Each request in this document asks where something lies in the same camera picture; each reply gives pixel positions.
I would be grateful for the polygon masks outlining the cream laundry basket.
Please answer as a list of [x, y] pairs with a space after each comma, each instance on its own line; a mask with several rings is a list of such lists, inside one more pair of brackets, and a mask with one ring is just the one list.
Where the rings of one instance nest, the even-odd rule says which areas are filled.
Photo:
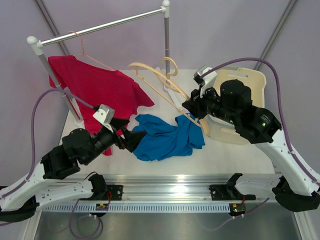
[[[223, 67], [216, 73], [213, 88], [222, 97], [222, 106], [226, 111], [247, 111], [252, 106], [265, 106], [267, 80], [263, 73], [244, 67]], [[229, 115], [222, 119], [208, 115], [208, 137], [224, 143], [248, 145], [250, 142], [236, 132], [231, 121]]]

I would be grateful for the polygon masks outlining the beige plastic hanger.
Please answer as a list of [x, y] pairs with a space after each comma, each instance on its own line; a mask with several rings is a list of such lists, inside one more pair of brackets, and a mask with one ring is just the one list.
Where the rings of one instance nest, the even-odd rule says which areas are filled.
[[[180, 103], [179, 99], [175, 95], [175, 93], [180, 94], [185, 100], [189, 100], [189, 95], [183, 91], [174, 81], [171, 80], [171, 77], [175, 77], [178, 75], [179, 69], [176, 62], [165, 56], [162, 59], [162, 64], [168, 64], [168, 72], [162, 73], [160, 70], [153, 68], [147, 64], [141, 62], [133, 62], [129, 65], [131, 70], [135, 73], [135, 75], [140, 78], [145, 84], [147, 84], [152, 90], [154, 90], [159, 96], [161, 96], [166, 102], [168, 102], [171, 106], [173, 106], [179, 113], [184, 115], [188, 120], [190, 120], [193, 124], [200, 127], [205, 136], [208, 136], [210, 133], [210, 126], [205, 119], [193, 119], [191, 117], [191, 113], [187, 113], [186, 110], [183, 109], [182, 103]], [[165, 96], [162, 92], [160, 92], [157, 88], [155, 88], [151, 83], [147, 81], [147, 79], [139, 74], [139, 70], [144, 69], [152, 72], [155, 77], [161, 82], [163, 86], [164, 92], [169, 95], [169, 98]]]

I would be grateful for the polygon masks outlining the blue t shirt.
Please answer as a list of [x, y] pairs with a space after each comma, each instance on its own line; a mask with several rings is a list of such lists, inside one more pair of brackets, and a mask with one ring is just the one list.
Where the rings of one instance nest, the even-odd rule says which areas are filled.
[[202, 129], [183, 114], [175, 118], [176, 126], [151, 114], [140, 114], [135, 120], [138, 125], [133, 131], [146, 133], [133, 151], [141, 161], [190, 156], [194, 149], [205, 146]]

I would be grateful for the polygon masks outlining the pink t shirt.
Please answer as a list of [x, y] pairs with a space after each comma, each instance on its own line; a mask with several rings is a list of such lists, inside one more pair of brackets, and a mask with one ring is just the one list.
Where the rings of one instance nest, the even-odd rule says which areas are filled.
[[116, 118], [128, 120], [138, 113], [138, 107], [155, 105], [137, 82], [119, 70], [99, 68], [72, 55], [50, 56], [48, 63], [61, 88], [92, 106], [111, 107]]

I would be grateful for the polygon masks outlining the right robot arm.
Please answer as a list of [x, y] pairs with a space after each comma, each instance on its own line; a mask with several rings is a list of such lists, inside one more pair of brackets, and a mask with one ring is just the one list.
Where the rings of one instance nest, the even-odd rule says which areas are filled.
[[226, 183], [226, 193], [232, 199], [241, 195], [271, 198], [292, 212], [316, 210], [320, 205], [320, 187], [303, 171], [305, 161], [297, 163], [293, 148], [285, 142], [284, 126], [266, 108], [252, 104], [252, 91], [237, 79], [227, 80], [220, 86], [220, 93], [213, 87], [182, 103], [195, 118], [207, 115], [234, 126], [236, 133], [260, 149], [279, 171], [271, 177], [245, 176], [235, 173]]

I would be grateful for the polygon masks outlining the metal clothes rack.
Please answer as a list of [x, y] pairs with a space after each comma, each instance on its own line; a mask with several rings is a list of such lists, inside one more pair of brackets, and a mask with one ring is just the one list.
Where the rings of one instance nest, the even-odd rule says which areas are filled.
[[163, 14], [163, 19], [164, 19], [164, 49], [165, 49], [165, 57], [164, 57], [164, 64], [165, 64], [165, 73], [169, 74], [170, 73], [170, 1], [168, 0], [163, 0], [161, 3], [161, 6], [155, 10], [151, 10], [148, 12], [140, 13], [137, 15], [125, 17], [119, 20], [115, 20], [112, 22], [108, 23], [103, 23], [100, 25], [92, 26], [87, 29], [79, 30], [76, 32], [71, 32], [67, 33], [64, 35], [58, 35], [53, 38], [50, 38], [48, 40], [39, 40], [35, 36], [28, 36], [26, 41], [32, 48], [33, 52], [35, 55], [38, 56], [40, 59], [42, 65], [46, 69], [48, 75], [51, 77], [52, 81], [54, 82], [54, 85], [56, 88], [60, 89], [61, 84], [58, 81], [56, 75], [53, 72], [53, 69], [49, 65], [49, 62], [43, 52], [43, 47], [51, 45], [51, 44], [59, 44], [59, 46], [63, 46], [62, 42], [66, 40], [70, 40], [79, 36], [84, 36], [87, 34], [91, 34], [97, 31], [101, 31], [104, 29], [108, 29], [111, 27], [115, 27], [118, 25], [122, 25], [125, 23], [129, 23], [135, 20], [139, 20], [142, 18], [146, 18], [149, 16], [157, 15], [157, 14]]

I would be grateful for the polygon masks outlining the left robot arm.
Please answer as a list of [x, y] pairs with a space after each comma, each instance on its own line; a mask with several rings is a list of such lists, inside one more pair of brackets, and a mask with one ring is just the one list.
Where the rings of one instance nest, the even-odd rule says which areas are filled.
[[44, 155], [35, 166], [25, 184], [14, 191], [19, 184], [0, 190], [0, 221], [21, 222], [34, 216], [44, 208], [73, 199], [101, 200], [107, 195], [108, 187], [104, 177], [98, 173], [70, 186], [50, 189], [49, 186], [78, 173], [81, 165], [89, 165], [112, 145], [133, 152], [146, 135], [144, 131], [130, 131], [125, 128], [128, 120], [117, 118], [111, 129], [103, 126], [91, 135], [83, 128], [74, 129], [62, 138], [62, 144]]

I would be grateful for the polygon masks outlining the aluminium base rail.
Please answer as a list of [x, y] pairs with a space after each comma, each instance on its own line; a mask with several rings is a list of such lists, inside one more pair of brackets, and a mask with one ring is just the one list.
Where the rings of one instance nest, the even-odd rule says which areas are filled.
[[[102, 174], [108, 185], [122, 185], [122, 201], [200, 201], [204, 198], [211, 201], [210, 185], [225, 185], [233, 173], [220, 174], [173, 174], [173, 175], [129, 175]], [[51, 183], [49, 188], [70, 187], [82, 182], [85, 174], [75, 174], [57, 183]], [[247, 183], [258, 182], [262, 190], [269, 190], [277, 185], [281, 175], [243, 173]]]

